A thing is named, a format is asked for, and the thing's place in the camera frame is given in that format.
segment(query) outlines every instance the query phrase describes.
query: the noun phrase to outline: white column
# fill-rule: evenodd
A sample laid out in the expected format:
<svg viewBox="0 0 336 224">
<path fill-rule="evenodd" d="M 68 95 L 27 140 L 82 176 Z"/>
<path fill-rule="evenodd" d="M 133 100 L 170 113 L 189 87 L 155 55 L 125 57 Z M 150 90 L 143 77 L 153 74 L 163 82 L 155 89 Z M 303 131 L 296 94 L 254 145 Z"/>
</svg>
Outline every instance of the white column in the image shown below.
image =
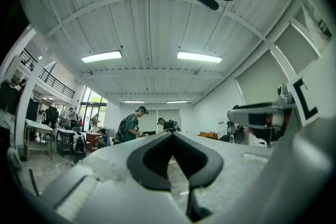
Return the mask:
<svg viewBox="0 0 336 224">
<path fill-rule="evenodd" d="M 2 82 L 5 78 L 6 71 L 13 61 L 15 55 L 20 55 L 23 49 L 27 46 L 28 42 L 34 37 L 36 34 L 35 30 L 29 25 L 23 33 L 20 35 L 18 40 L 11 47 L 9 52 L 7 53 L 5 59 L 0 65 L 0 82 Z"/>
<path fill-rule="evenodd" d="M 20 97 L 16 114 L 15 146 L 23 145 L 24 143 L 25 120 L 30 96 L 33 92 L 36 81 L 38 80 L 38 76 L 41 74 L 43 67 L 46 65 L 52 54 L 53 53 L 50 49 L 45 51 L 43 57 L 37 62 L 37 65 L 29 76 L 25 89 L 23 90 L 23 93 Z"/>
</svg>

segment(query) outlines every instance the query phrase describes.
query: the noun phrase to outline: black backpack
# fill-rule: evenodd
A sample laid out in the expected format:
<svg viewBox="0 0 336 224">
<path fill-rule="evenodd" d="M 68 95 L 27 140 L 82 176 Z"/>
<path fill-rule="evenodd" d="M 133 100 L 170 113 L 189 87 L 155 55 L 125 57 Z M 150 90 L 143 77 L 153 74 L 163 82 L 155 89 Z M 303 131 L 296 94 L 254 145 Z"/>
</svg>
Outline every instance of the black backpack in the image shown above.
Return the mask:
<svg viewBox="0 0 336 224">
<path fill-rule="evenodd" d="M 123 119 L 119 124 L 117 134 L 115 135 L 114 145 L 122 143 L 122 138 L 125 133 L 125 123 L 126 123 L 126 118 Z"/>
</svg>

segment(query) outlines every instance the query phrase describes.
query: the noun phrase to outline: ceiling light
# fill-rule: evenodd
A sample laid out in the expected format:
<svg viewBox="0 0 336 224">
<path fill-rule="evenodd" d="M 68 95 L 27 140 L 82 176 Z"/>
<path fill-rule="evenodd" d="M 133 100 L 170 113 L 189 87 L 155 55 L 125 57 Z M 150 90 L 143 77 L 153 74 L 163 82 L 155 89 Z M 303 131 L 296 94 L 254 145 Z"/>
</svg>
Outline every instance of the ceiling light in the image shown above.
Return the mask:
<svg viewBox="0 0 336 224">
<path fill-rule="evenodd" d="M 192 54 L 190 52 L 182 52 L 182 51 L 178 52 L 177 58 L 185 59 L 185 60 L 214 62 L 214 63 L 220 63 L 222 61 L 222 57 L 215 57 L 215 56 L 209 56 L 209 55 L 203 55 L 203 54 Z"/>
<path fill-rule="evenodd" d="M 84 63 L 89 63 L 89 62 L 97 62 L 97 61 L 102 61 L 102 60 L 109 60 L 109 59 L 118 59 L 121 58 L 121 52 L 116 50 L 116 51 L 111 51 L 111 52 L 104 52 L 103 54 L 96 54 L 88 57 L 83 57 L 82 61 Z"/>
<path fill-rule="evenodd" d="M 144 103 L 145 101 L 124 101 L 124 103 L 127 104 L 139 104 L 139 103 Z"/>
<path fill-rule="evenodd" d="M 188 101 L 167 101 L 167 104 L 185 104 Z"/>
</svg>

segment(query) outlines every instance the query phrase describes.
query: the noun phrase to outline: metal railing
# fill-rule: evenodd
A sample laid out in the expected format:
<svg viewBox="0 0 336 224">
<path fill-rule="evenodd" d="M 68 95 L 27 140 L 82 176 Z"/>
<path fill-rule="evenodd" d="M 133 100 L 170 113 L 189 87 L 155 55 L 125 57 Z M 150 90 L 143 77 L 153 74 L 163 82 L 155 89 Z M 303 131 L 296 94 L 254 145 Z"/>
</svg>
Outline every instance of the metal railing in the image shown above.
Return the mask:
<svg viewBox="0 0 336 224">
<path fill-rule="evenodd" d="M 22 58 L 21 63 L 30 71 L 33 71 L 33 69 L 36 67 L 37 60 L 26 49 L 21 52 L 20 57 Z M 45 82 L 55 90 L 61 92 L 65 96 L 70 97 L 71 99 L 74 97 L 75 91 L 65 86 L 46 69 L 43 69 L 38 77 L 42 79 L 43 82 Z"/>
</svg>

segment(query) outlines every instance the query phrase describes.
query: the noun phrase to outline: white table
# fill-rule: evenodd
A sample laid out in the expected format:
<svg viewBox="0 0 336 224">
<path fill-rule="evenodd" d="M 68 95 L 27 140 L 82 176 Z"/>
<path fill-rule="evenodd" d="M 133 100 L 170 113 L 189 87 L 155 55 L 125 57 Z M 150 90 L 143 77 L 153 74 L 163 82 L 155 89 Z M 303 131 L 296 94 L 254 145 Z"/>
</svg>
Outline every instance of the white table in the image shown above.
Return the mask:
<svg viewBox="0 0 336 224">
<path fill-rule="evenodd" d="M 40 141 L 41 141 L 41 135 L 42 134 L 50 134 L 50 149 L 46 148 L 33 148 L 33 147 L 29 147 L 29 131 L 35 131 L 38 132 L 40 134 Z M 51 127 L 49 127 L 46 124 L 42 124 L 42 123 L 38 123 L 35 121 L 31 121 L 26 119 L 26 137 L 25 137 L 25 143 L 26 143 L 26 147 L 27 147 L 27 159 L 29 159 L 29 155 L 30 155 L 30 150 L 35 150 L 35 151 L 50 151 L 50 158 L 52 159 L 53 155 L 52 155 L 52 149 L 51 149 L 51 142 L 52 142 L 52 138 L 51 138 L 51 132 L 53 131 L 53 129 Z"/>
</svg>

